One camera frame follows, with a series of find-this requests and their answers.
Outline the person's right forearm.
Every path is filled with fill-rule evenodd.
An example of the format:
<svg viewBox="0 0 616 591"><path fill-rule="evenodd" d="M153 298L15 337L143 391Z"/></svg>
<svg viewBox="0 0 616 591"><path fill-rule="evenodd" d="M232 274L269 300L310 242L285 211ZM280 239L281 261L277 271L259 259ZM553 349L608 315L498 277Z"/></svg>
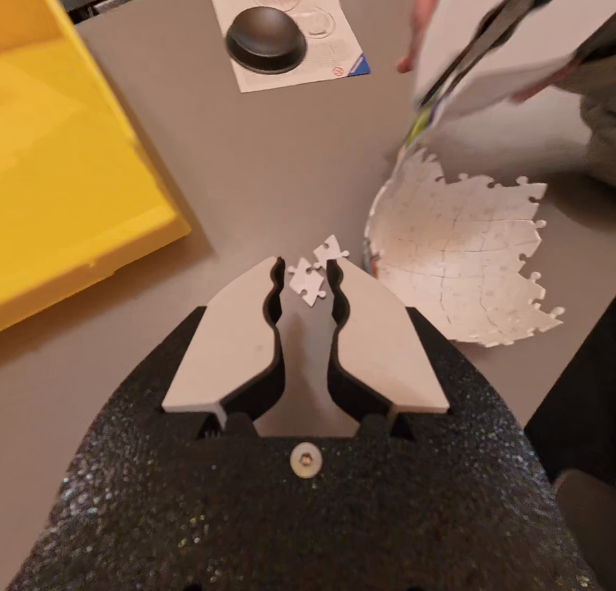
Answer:
<svg viewBox="0 0 616 591"><path fill-rule="evenodd" d="M615 15L586 42L578 68L581 117L589 127L588 173L615 187Z"/></svg>

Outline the white puzzle piece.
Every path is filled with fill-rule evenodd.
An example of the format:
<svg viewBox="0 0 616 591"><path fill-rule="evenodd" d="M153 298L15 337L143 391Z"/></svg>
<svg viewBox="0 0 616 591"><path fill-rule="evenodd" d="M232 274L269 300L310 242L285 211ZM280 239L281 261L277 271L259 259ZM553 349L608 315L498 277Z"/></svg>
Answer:
<svg viewBox="0 0 616 591"><path fill-rule="evenodd" d="M313 256L315 257L315 261L312 264L313 269L325 270L327 269L328 260L348 258L350 257L350 252L349 250L341 249L335 234L331 234L323 243L313 249Z"/></svg>
<svg viewBox="0 0 616 591"><path fill-rule="evenodd" d="M300 257L296 266L289 266L291 275L289 287L311 308L318 299L323 300L327 293L322 289L324 277L313 268L305 257Z"/></svg>

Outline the curved puzzle ball section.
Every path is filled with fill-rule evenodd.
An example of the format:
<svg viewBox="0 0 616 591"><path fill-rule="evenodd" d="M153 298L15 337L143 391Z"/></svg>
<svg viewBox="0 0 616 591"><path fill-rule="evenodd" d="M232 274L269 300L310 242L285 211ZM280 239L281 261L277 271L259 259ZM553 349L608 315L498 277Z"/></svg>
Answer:
<svg viewBox="0 0 616 591"><path fill-rule="evenodd" d="M420 102L414 105L413 119L405 138L404 149L426 131L432 121L439 92L451 74L458 72L458 79L462 79L485 56L504 46L529 13L550 1L504 0L482 18L471 41L454 58ZM397 64L398 73L408 73L413 70L438 2L439 0L414 1L410 20L410 43L405 56Z"/></svg>

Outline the white instruction sheet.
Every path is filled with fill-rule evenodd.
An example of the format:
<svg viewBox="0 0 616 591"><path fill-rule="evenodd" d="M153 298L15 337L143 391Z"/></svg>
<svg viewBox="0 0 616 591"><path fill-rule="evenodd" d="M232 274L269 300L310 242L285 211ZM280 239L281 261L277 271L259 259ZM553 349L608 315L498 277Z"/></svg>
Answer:
<svg viewBox="0 0 616 591"><path fill-rule="evenodd" d="M243 10L267 6L291 17L304 34L307 52L292 71L258 74L232 60L240 92L272 90L311 82L368 75L366 56L344 16L340 0L211 0L223 35Z"/></svg>

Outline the black round ball stand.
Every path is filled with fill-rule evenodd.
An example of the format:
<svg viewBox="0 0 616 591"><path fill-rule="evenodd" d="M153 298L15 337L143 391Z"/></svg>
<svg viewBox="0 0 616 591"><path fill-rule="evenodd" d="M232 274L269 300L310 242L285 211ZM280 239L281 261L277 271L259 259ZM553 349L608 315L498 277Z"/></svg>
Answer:
<svg viewBox="0 0 616 591"><path fill-rule="evenodd" d="M257 6L240 12L225 36L228 54L253 73L277 75L301 65L307 52L304 33L282 10Z"/></svg>

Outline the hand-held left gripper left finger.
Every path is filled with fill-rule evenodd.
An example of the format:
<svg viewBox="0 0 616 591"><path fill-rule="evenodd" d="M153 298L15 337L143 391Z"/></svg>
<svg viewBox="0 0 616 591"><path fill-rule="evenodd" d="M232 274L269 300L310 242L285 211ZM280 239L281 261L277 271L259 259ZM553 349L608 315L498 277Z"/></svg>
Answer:
<svg viewBox="0 0 616 591"><path fill-rule="evenodd" d="M231 415L255 421L279 401L284 273L284 259L271 256L211 299L163 399L165 412L209 413L225 428Z"/></svg>

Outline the yellow plastic bin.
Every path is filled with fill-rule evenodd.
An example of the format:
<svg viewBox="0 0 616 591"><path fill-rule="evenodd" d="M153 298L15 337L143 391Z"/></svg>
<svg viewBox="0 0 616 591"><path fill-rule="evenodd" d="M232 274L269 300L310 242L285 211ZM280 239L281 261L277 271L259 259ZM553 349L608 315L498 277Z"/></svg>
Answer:
<svg viewBox="0 0 616 591"><path fill-rule="evenodd" d="M1 0L1 330L190 233L59 0Z"/></svg>

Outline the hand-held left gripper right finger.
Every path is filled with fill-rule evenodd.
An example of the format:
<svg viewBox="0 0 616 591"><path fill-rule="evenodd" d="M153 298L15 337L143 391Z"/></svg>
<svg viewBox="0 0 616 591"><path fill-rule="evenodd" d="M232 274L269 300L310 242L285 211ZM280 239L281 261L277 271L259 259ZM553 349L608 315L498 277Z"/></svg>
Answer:
<svg viewBox="0 0 616 591"><path fill-rule="evenodd" d="M347 258L327 261L335 331L327 387L333 402L361 423L394 426L404 414L447 414L450 402L404 303Z"/></svg>

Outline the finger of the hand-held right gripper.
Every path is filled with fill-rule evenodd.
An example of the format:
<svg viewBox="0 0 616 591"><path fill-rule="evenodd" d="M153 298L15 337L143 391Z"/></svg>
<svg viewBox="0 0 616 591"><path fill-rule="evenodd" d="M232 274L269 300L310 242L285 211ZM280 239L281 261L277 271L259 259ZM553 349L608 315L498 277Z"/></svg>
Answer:
<svg viewBox="0 0 616 591"><path fill-rule="evenodd" d="M413 69L413 107L471 41L482 18L503 1L439 0ZM530 44L519 43L528 38L521 27L531 13L504 46L485 56L462 79L458 72L452 73L436 107L490 107L541 82L544 62L531 60Z"/></svg>
<svg viewBox="0 0 616 591"><path fill-rule="evenodd" d="M506 101L569 65L599 0L439 0L423 39L423 107L443 120Z"/></svg>

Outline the half-built puzzle ball shell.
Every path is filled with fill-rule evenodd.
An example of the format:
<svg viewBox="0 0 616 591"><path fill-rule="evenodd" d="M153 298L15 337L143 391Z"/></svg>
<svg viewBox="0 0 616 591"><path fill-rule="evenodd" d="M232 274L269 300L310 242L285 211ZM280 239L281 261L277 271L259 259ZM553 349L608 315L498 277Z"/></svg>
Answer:
<svg viewBox="0 0 616 591"><path fill-rule="evenodd" d="M408 149L369 210L366 270L450 341L492 348L547 332L565 309L543 311L541 274L520 273L542 242L546 190L524 176L448 182L434 154Z"/></svg>

